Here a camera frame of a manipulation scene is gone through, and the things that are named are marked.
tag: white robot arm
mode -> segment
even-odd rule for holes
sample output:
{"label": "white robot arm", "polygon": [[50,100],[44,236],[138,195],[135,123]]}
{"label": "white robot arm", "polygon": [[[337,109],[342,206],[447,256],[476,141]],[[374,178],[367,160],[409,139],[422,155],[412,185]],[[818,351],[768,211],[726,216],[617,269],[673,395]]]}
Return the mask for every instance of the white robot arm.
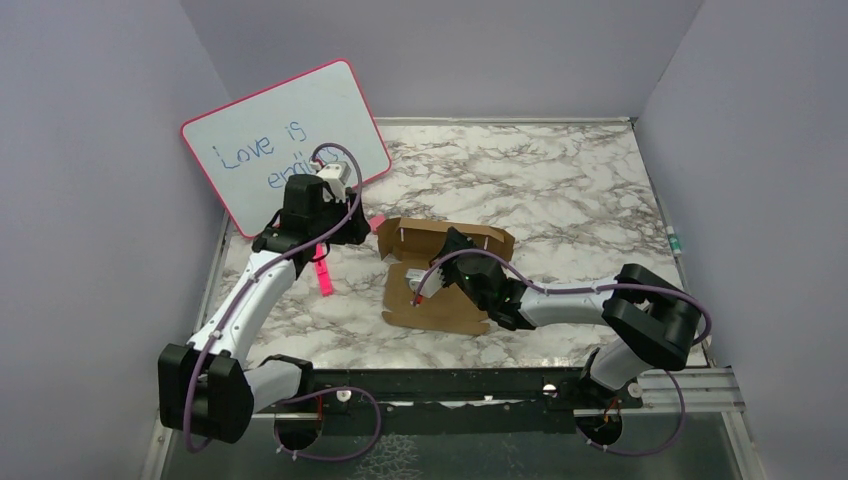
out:
{"label": "white robot arm", "polygon": [[[254,253],[223,305],[185,345],[168,345],[159,356],[163,425],[184,429],[190,411],[192,433],[233,443],[254,412],[311,391],[308,361],[276,355],[252,370],[243,365],[277,300],[313,261],[315,247],[303,246],[333,230],[328,244],[359,245],[370,232],[361,203],[351,210],[356,193],[344,187],[349,176],[350,167],[336,162],[322,165],[316,175],[288,179],[283,208],[254,239]],[[298,247],[298,253],[281,257]]]}
{"label": "white robot arm", "polygon": [[[481,253],[457,256],[472,249]],[[485,253],[451,228],[431,262],[444,257],[438,273],[425,278],[421,270],[407,272],[409,287],[431,297],[456,283],[477,308],[509,330],[555,323],[609,325],[619,338],[592,353],[579,386],[581,395],[596,398],[599,405],[646,370],[678,371],[686,366],[701,312],[678,297],[636,290],[643,286],[680,292],[647,268],[627,264],[614,277],[568,285],[531,282],[529,288],[525,281],[507,278],[501,264]],[[621,289],[599,289],[616,282]],[[554,294],[566,291],[568,295]]]}

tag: lavender wall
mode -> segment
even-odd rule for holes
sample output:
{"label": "lavender wall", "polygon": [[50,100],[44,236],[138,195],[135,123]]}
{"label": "lavender wall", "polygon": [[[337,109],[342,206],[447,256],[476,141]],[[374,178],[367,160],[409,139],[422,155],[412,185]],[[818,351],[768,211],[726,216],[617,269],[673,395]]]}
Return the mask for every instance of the lavender wall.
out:
{"label": "lavender wall", "polygon": [[701,0],[181,0],[233,97],[337,57],[378,116],[641,113]]}
{"label": "lavender wall", "polygon": [[227,99],[176,0],[0,3],[0,477],[140,473],[221,219],[178,129]]}
{"label": "lavender wall", "polygon": [[705,0],[636,125],[775,479],[848,470],[846,19]]}

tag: purple cable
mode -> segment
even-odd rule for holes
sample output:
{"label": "purple cable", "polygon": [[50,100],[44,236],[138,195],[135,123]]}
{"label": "purple cable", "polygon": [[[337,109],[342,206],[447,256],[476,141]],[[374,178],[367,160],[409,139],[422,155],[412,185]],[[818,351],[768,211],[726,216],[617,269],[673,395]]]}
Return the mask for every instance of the purple cable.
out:
{"label": "purple cable", "polygon": [[707,338],[707,336],[710,334],[710,331],[712,331],[712,328],[713,328],[712,317],[710,317],[710,314],[707,311],[707,308],[701,302],[699,302],[698,300],[696,300],[692,296],[687,295],[687,294],[680,292],[678,290],[672,290],[670,288],[654,287],[654,286],[651,286],[651,285],[637,285],[637,284],[634,284],[634,283],[611,283],[611,284],[608,284],[608,285],[598,285],[597,287],[574,287],[574,288],[548,288],[548,289],[545,289],[543,287],[536,285],[532,281],[530,281],[527,277],[522,275],[521,272],[516,270],[515,267],[510,265],[509,262],[507,262],[506,260],[502,259],[501,257],[495,255],[492,252],[488,252],[486,250],[481,250],[479,248],[466,248],[464,250],[458,250],[456,252],[449,253],[449,254],[445,255],[444,257],[441,257],[440,259],[438,259],[429,269],[427,269],[426,272],[424,272],[424,276],[421,277],[421,282],[418,284],[418,288],[415,289],[415,295],[412,297],[412,305],[414,305],[414,306],[418,305],[417,299],[421,297],[421,289],[424,288],[424,285],[427,283],[427,279],[430,278],[430,275],[432,275],[433,272],[435,272],[443,263],[445,263],[446,261],[448,261],[448,260],[450,260],[454,257],[458,257],[460,255],[467,255],[467,254],[470,254],[470,253],[485,255],[487,257],[494,258],[495,260],[500,262],[501,265],[503,265],[504,268],[506,268],[507,270],[512,272],[513,275],[515,275],[516,278],[521,280],[525,285],[532,288],[533,290],[536,290],[537,292],[544,293],[544,294],[574,295],[574,294],[593,293],[593,292],[598,293],[598,292],[604,292],[604,291],[607,291],[607,290],[638,290],[638,291],[642,291],[642,292],[660,293],[660,294],[663,294],[663,295],[669,295],[669,296],[672,296],[672,297],[675,297],[675,298],[679,298],[680,300],[683,300],[684,302],[686,302],[686,303],[692,305],[693,307],[697,308],[701,312],[701,315],[704,316],[704,331],[701,332],[701,334],[698,335],[695,338],[695,340],[692,342],[693,345],[697,345],[697,344],[701,343],[702,341],[704,341],[704,339]]}
{"label": "purple cable", "polygon": [[298,457],[300,457],[300,458],[306,458],[306,459],[309,459],[309,460],[318,460],[320,462],[345,462],[347,460],[354,459],[354,458],[364,454],[368,450],[371,450],[371,447],[373,447],[377,443],[377,440],[380,439],[380,430],[382,430],[382,428],[383,428],[383,415],[380,413],[380,404],[377,403],[377,399],[374,398],[373,395],[366,392],[365,390],[358,388],[358,387],[333,387],[333,388],[327,388],[327,389],[324,389],[324,390],[319,390],[317,392],[312,392],[310,394],[303,395],[303,396],[300,396],[300,397],[289,398],[288,400],[283,400],[283,401],[277,402],[277,403],[282,404],[282,405],[288,405],[288,404],[291,404],[291,403],[298,403],[298,402],[309,400],[309,399],[312,399],[312,398],[315,398],[315,397],[318,397],[318,396],[321,396],[321,395],[326,395],[328,393],[338,392],[338,391],[341,391],[341,390],[347,390],[347,391],[350,391],[350,392],[361,393],[374,406],[374,413],[377,415],[377,422],[376,422],[377,426],[374,428],[374,435],[371,436],[371,439],[368,441],[368,444],[366,444],[364,447],[362,447],[361,449],[357,450],[354,453],[342,455],[342,456],[339,456],[339,457],[325,457],[323,455],[313,455],[311,453],[300,453],[298,450],[289,450],[288,448],[286,448],[285,445],[283,445],[283,442],[280,441],[280,432],[277,429],[277,427],[275,426],[274,427],[274,439],[277,441],[277,445],[279,445],[279,447],[280,447],[279,450],[277,451],[277,453],[279,453],[281,451],[286,452],[288,454],[291,454],[292,458],[295,459],[295,460]]}
{"label": "purple cable", "polygon": [[[296,253],[300,253],[308,248],[312,248],[315,245],[318,245],[319,243],[324,243],[324,240],[330,238],[334,233],[338,232],[345,225],[345,223],[350,220],[350,217],[353,216],[353,213],[356,211],[356,209],[359,208],[359,205],[362,203],[362,170],[360,170],[359,168],[359,163],[356,162],[356,159],[353,157],[353,154],[350,153],[350,150],[339,145],[338,143],[332,142],[322,143],[321,145],[315,147],[315,150],[312,151],[312,156],[310,158],[314,160],[315,157],[318,156],[318,153],[321,150],[324,150],[325,148],[336,148],[341,150],[342,153],[347,155],[347,158],[350,159],[350,163],[353,164],[353,169],[356,171],[356,199],[353,201],[353,205],[351,205],[351,207],[348,209],[347,215],[345,215],[344,218],[339,221],[339,223],[337,223],[333,228],[327,230],[327,232],[325,232],[323,235],[299,247],[295,247],[281,254],[279,257],[266,263],[265,266],[263,266],[262,268],[256,270],[253,276],[249,278],[247,282],[245,282],[245,284],[241,287],[241,290],[236,293],[236,296],[233,298],[232,303],[230,303],[230,306],[224,312],[224,315],[221,316],[221,320],[219,320],[218,324],[215,325],[214,331],[221,332],[224,330],[224,327],[227,326],[227,323],[230,321],[230,317],[232,317],[233,312],[235,311],[238,304],[241,302],[241,300],[244,298],[244,296],[247,294],[253,284],[256,283],[257,279],[262,277],[265,272],[279,265],[281,262],[287,260]],[[211,335],[209,336],[209,340],[206,341],[206,345],[203,346],[203,350],[200,351],[200,355],[198,355],[197,357],[197,362],[194,364],[194,370],[191,372],[191,380],[189,380],[188,383],[188,391],[186,392],[186,403],[185,408],[183,409],[183,435],[185,436],[186,450],[188,450],[190,453],[200,452],[201,450],[206,448],[206,446],[209,445],[209,443],[212,441],[212,439],[206,438],[200,445],[195,445],[194,443],[192,443],[191,407],[194,403],[194,393],[197,390],[197,381],[198,377],[200,376],[200,371],[203,369],[203,362],[209,355],[209,351],[212,349],[212,345],[217,340],[217,338]]]}
{"label": "purple cable", "polygon": [[680,435],[683,434],[683,427],[686,426],[686,402],[683,401],[683,390],[680,388],[680,384],[677,383],[677,379],[674,378],[674,375],[672,375],[671,372],[669,372],[668,370],[665,370],[665,374],[668,375],[668,377],[671,379],[671,383],[674,384],[674,388],[675,390],[677,390],[677,398],[680,399],[680,418],[677,420],[677,428],[674,430],[674,433],[670,437],[668,437],[668,440],[666,440],[665,443],[663,443],[659,447],[652,448],[650,450],[644,450],[641,452],[618,450],[615,448],[605,447],[604,445],[598,445],[592,440],[589,440],[589,437],[587,437],[586,434],[578,428],[577,431],[580,432],[580,435],[582,435],[583,438],[586,439],[586,444],[604,453],[611,453],[613,455],[619,455],[622,457],[647,457],[649,455],[655,455],[657,453],[660,453],[668,447],[677,443],[678,440],[680,440]]}

